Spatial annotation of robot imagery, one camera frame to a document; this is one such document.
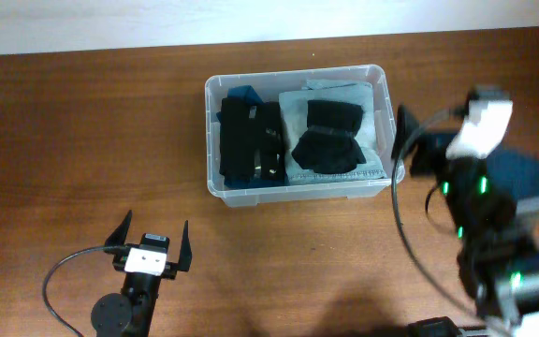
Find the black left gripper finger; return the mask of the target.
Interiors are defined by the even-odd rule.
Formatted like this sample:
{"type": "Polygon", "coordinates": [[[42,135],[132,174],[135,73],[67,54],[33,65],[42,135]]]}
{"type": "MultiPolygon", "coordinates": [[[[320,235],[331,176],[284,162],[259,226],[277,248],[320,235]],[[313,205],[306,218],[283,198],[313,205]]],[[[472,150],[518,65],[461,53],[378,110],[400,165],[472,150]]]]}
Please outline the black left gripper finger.
{"type": "Polygon", "coordinates": [[[119,251],[122,251],[124,249],[125,240],[132,220],[132,215],[132,211],[129,210],[121,224],[117,226],[106,238],[104,242],[104,252],[106,254],[116,255],[119,251]]]}
{"type": "Polygon", "coordinates": [[[189,239],[189,222],[185,221],[182,231],[182,241],[178,260],[178,271],[189,272],[193,253],[189,239]]]}

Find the dark blue jeans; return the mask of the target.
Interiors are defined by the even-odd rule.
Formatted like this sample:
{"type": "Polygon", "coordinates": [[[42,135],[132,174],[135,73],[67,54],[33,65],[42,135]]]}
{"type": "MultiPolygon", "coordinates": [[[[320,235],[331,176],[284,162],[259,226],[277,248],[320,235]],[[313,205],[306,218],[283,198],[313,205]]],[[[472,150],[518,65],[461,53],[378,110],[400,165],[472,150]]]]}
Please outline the dark blue jeans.
{"type": "Polygon", "coordinates": [[[316,173],[309,169],[295,170],[287,174],[287,180],[290,185],[307,185],[318,183],[345,183],[353,181],[379,180],[386,177],[386,172],[382,168],[357,168],[345,172],[334,174],[316,173]]]}

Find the dark navy garment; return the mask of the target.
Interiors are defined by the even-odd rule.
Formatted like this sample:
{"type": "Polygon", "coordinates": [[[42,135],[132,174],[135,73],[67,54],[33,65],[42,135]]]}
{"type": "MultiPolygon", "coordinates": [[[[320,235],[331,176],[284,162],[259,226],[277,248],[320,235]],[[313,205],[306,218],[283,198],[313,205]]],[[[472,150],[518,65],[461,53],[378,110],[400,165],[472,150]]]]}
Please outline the dark navy garment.
{"type": "Polygon", "coordinates": [[[361,106],[315,99],[309,100],[307,107],[307,130],[292,151],[303,169],[344,174],[367,163],[356,141],[364,115],[361,106]]]}

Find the light blue jeans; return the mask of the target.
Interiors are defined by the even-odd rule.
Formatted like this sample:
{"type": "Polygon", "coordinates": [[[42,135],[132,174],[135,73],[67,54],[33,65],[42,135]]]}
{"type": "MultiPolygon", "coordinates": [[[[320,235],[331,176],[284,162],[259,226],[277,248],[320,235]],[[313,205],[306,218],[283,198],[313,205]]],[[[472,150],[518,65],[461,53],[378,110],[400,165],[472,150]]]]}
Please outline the light blue jeans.
{"type": "Polygon", "coordinates": [[[367,163],[358,166],[383,169],[382,161],[377,153],[371,84],[365,81],[308,80],[300,90],[279,94],[279,105],[284,122],[286,175],[303,169],[294,160],[292,151],[299,138],[307,130],[307,102],[314,99],[352,103],[362,107],[364,115],[356,141],[367,163]]]}

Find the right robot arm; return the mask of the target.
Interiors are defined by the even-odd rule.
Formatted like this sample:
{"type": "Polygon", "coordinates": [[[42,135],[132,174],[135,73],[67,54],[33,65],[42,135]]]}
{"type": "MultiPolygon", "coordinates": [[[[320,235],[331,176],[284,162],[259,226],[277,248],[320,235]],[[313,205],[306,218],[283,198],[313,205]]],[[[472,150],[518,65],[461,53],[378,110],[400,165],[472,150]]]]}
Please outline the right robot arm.
{"type": "Polygon", "coordinates": [[[512,110],[510,99],[470,100],[420,123],[400,106],[392,158],[411,154],[444,197],[470,315],[491,336],[539,336],[539,162],[502,149],[512,110]]]}

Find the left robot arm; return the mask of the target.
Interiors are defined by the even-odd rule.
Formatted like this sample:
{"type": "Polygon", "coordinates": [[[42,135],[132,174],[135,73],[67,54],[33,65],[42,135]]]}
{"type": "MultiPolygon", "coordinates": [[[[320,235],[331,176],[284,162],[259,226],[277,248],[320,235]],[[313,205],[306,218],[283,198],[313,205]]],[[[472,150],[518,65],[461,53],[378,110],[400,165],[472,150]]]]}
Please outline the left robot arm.
{"type": "Polygon", "coordinates": [[[179,259],[170,262],[166,236],[145,233],[138,244],[125,241],[131,220],[128,212],[105,240],[105,252],[113,256],[114,270],[124,274],[124,284],[118,293],[109,293],[94,305],[91,324],[97,337],[147,336],[161,282],[188,272],[192,263],[188,223],[183,225],[179,259]]]}

